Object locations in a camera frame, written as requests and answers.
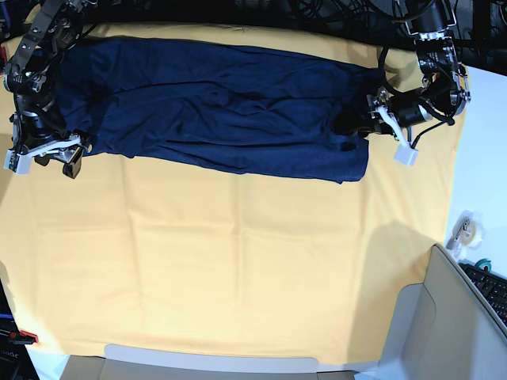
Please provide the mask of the dark blue long-sleeve shirt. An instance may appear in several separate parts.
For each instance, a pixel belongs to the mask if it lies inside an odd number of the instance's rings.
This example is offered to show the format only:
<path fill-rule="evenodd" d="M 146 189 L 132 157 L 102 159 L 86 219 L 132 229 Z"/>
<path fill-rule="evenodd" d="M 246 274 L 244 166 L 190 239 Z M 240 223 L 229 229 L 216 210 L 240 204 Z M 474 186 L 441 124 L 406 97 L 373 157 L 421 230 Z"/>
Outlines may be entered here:
<path fill-rule="evenodd" d="M 94 154 L 227 173 L 358 181 L 368 141 L 341 152 L 334 119 L 357 111 L 379 70 L 261 47 L 107 38 L 63 57 L 56 99 Z"/>

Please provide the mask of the yellow table cloth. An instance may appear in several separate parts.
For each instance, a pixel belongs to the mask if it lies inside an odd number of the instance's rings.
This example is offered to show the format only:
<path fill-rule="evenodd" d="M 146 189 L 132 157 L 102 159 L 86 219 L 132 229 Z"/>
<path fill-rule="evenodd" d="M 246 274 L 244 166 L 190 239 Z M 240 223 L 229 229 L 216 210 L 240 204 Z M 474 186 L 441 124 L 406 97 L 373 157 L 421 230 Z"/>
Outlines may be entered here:
<path fill-rule="evenodd" d="M 464 124 L 412 166 L 373 135 L 362 180 L 235 175 L 149 158 L 1 172 L 1 282 L 37 352 L 380 358 L 399 292 L 444 240 Z"/>

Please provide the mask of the clear tape dispenser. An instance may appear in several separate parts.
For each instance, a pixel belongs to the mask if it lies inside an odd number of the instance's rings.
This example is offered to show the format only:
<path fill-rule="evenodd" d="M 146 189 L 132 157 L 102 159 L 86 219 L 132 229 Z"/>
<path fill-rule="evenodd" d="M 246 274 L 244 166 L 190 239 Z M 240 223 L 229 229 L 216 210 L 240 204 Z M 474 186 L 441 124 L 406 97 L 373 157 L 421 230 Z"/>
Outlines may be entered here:
<path fill-rule="evenodd" d="M 482 244 L 484 236 L 485 229 L 481 221 L 472 211 L 464 211 L 458 217 L 445 248 L 455 255 L 463 249 L 476 250 Z"/>

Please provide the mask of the green tape roll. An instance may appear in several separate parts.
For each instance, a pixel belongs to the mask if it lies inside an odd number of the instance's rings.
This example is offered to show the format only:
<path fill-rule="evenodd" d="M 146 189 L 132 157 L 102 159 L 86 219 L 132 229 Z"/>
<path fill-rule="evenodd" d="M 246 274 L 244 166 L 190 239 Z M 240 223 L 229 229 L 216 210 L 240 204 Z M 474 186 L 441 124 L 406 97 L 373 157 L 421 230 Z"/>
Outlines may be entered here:
<path fill-rule="evenodd" d="M 475 267 L 479 268 L 485 272 L 491 272 L 492 269 L 492 263 L 490 259 L 481 259 L 475 263 Z"/>

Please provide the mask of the red clamp bottom left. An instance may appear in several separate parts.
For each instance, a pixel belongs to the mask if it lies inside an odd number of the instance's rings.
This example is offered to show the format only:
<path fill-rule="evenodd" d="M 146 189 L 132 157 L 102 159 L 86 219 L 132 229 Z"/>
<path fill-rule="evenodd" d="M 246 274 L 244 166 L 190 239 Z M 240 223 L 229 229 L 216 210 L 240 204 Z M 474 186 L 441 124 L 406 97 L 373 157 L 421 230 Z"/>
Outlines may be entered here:
<path fill-rule="evenodd" d="M 9 332 L 7 340 L 14 345 L 30 345 L 39 343 L 39 339 L 36 334 L 26 331 Z"/>

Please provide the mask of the black keyboard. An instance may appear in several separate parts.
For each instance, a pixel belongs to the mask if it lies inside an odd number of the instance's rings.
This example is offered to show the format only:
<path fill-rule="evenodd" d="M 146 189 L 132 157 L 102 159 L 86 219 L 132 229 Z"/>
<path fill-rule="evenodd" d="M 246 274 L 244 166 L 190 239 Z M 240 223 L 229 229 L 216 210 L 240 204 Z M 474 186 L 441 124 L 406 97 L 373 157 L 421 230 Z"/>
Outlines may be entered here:
<path fill-rule="evenodd" d="M 506 279 L 466 262 L 459 262 L 459 272 L 482 313 L 506 337 Z"/>

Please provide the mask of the cardboard box right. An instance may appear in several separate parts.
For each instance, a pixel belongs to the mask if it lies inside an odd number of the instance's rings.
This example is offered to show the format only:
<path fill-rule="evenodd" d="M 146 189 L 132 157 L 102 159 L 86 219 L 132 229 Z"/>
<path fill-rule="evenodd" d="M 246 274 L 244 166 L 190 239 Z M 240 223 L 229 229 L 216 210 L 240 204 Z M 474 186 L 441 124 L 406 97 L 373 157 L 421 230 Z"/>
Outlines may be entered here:
<path fill-rule="evenodd" d="M 422 283 L 404 287 L 378 379 L 504 379 L 506 327 L 441 245 Z"/>

